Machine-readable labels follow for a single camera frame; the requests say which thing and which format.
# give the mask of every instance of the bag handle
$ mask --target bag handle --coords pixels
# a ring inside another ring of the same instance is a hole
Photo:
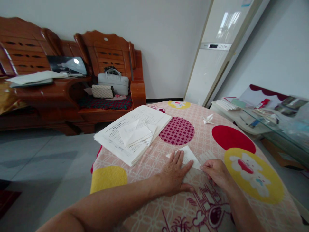
[[[108,76],[109,71],[116,71],[116,72],[119,74],[119,76],[121,76],[121,72],[119,72],[117,69],[108,69],[108,70],[105,72],[106,77]]]

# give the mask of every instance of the quilted handbag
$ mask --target quilted handbag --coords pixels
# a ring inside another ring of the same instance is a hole
[[[93,85],[92,95],[95,98],[113,98],[115,97],[114,88],[110,85]]]
[[[99,85],[110,85],[114,87],[115,94],[127,96],[129,94],[129,78],[121,76],[116,69],[109,69],[105,73],[98,75]]]

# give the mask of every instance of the wooden armchair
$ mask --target wooden armchair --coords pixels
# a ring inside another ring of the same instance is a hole
[[[70,43],[64,42],[67,51]],[[50,70],[46,55],[65,55],[62,41],[49,29],[20,18],[0,17],[0,75],[16,76]],[[51,85],[16,88],[15,94],[30,107],[0,116],[0,130],[45,127],[66,135],[79,129],[71,124],[82,121],[75,100],[85,92],[79,82],[91,78],[54,80]]]
[[[133,105],[127,110],[104,110],[82,108],[79,115],[83,122],[74,123],[84,133],[94,133],[98,122],[115,121],[134,108],[146,104],[145,85],[143,80],[142,55],[135,50],[131,42],[115,34],[103,34],[99,31],[75,34],[75,41],[80,49],[85,63],[93,75],[93,83],[97,83],[97,76],[104,72],[104,68],[114,66],[123,76],[130,80]]]

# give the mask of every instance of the white wall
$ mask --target white wall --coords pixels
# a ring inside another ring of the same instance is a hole
[[[309,98],[309,1],[271,0],[216,99],[250,84]]]
[[[210,0],[0,0],[0,16],[20,17],[74,40],[115,33],[142,50],[147,98],[183,98]]]

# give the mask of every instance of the laptop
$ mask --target laptop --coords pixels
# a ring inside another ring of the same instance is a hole
[[[47,56],[51,70],[71,77],[87,75],[84,61],[79,56]]]

